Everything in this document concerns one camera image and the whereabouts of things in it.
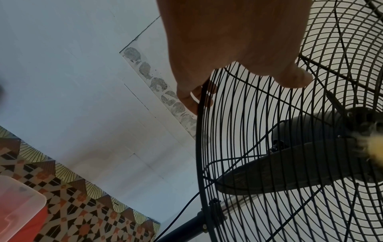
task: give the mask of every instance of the fan guard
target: fan guard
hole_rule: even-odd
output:
[[[223,174],[262,157],[270,160],[268,157],[286,149],[285,142],[303,147],[307,142],[333,145],[346,139],[349,130],[344,115],[348,114],[353,124],[363,123],[350,110],[368,110],[374,117],[373,123],[380,121],[381,12],[382,2],[377,1],[313,2],[297,62],[314,77],[305,89],[284,89],[273,78],[253,75],[239,63],[214,71],[211,81],[218,86],[215,104],[205,108],[208,98],[202,95],[197,121],[197,174],[205,214],[210,214],[208,204],[214,198],[229,206],[241,200],[242,195],[252,195],[235,186],[231,187],[232,194],[226,194]],[[203,87],[203,93],[207,93],[207,88]],[[293,123],[294,118],[300,122]],[[290,152],[281,157],[294,164],[293,156]],[[339,164],[352,162],[349,155],[339,154],[330,160]],[[306,162],[330,166],[328,157]],[[379,170],[372,162],[358,162]],[[227,214],[224,222],[206,216],[207,230],[213,242],[383,241],[380,175],[351,174],[286,191],[271,188]]]

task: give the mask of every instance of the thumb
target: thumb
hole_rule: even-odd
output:
[[[312,82],[312,75],[298,67],[294,61],[290,62],[281,73],[273,77],[279,85],[286,88],[302,88]]]

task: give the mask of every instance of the red object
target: red object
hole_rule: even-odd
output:
[[[8,242],[33,242],[39,233],[45,219],[48,217],[48,208],[43,207],[29,222],[22,227]]]

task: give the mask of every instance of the black fan blade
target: black fan blade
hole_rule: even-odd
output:
[[[230,195],[255,195],[327,185],[351,174],[374,172],[373,165],[356,156],[352,138],[322,140],[303,147],[284,149],[235,168],[217,180],[216,188]]]

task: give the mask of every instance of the fan pole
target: fan pole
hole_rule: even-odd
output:
[[[209,202],[209,214],[215,221],[215,224],[218,225],[221,225],[227,218],[222,211],[218,199],[213,199]],[[200,211],[197,213],[197,216],[160,238],[156,242],[186,242],[197,237],[203,232],[207,233],[207,226],[205,214],[203,211]]]

